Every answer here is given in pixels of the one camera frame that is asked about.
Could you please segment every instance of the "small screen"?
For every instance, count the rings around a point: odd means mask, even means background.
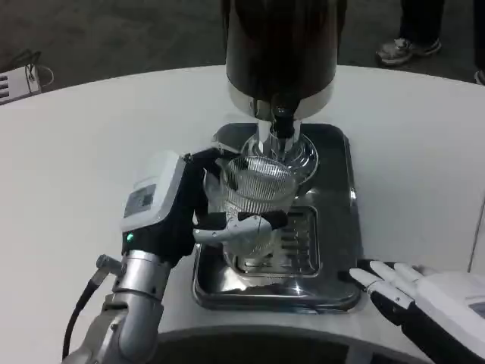
[[[138,212],[150,210],[156,187],[156,184],[151,184],[132,192],[128,197],[127,207],[124,209],[124,217],[127,218]]]
[[[485,302],[474,303],[470,305],[470,308],[480,315],[482,319],[485,319]]]

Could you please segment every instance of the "gray carpet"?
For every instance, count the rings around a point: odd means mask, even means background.
[[[219,0],[0,0],[0,9],[0,64],[42,51],[55,72],[47,90],[224,63]],[[374,51],[396,35],[399,16],[398,0],[349,0],[340,64],[376,67]],[[472,81],[471,21],[471,0],[448,0],[443,50],[403,69]]]

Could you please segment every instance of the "robotic hand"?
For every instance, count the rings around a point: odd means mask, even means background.
[[[123,260],[100,256],[98,271],[79,298],[64,337],[63,364],[124,364],[148,362],[157,347],[161,300],[171,269],[192,253],[196,242],[220,244],[270,234],[287,224],[284,212],[208,214],[203,188],[205,171],[218,175],[215,161],[235,154],[222,148],[179,156],[164,152],[149,163],[134,187],[122,222]],[[197,216],[198,224],[192,222]],[[69,353],[70,336],[81,310],[108,274],[116,276],[79,349]]]
[[[343,275],[436,364],[485,363],[485,277],[360,260]]]

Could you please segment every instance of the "white table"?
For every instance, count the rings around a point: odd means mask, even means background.
[[[182,69],[0,108],[3,362],[59,361],[96,257],[119,256],[122,205],[139,166],[160,149],[197,150],[228,118],[241,118],[226,85],[223,67]],[[466,268],[485,191],[484,101],[485,89],[467,83],[339,67],[333,100],[311,121],[334,124],[350,139],[367,256]],[[424,358],[366,303],[352,314],[321,316],[203,309],[190,293],[192,263],[185,258],[169,280],[164,335],[258,325]],[[105,283],[92,298],[71,347],[110,289]]]

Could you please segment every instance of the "white device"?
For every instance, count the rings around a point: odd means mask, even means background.
[[[416,306],[473,353],[485,358],[485,277],[461,272],[418,281]]]
[[[0,74],[0,105],[41,93],[37,67],[33,66],[32,73],[29,67]]]
[[[167,217],[185,168],[183,158],[173,151],[154,155],[127,200],[123,232],[154,225]]]
[[[390,282],[385,281],[371,273],[359,268],[351,268],[350,276],[365,287],[365,290],[372,294],[378,292],[391,300],[403,309],[407,309],[413,302],[412,298],[394,287]]]

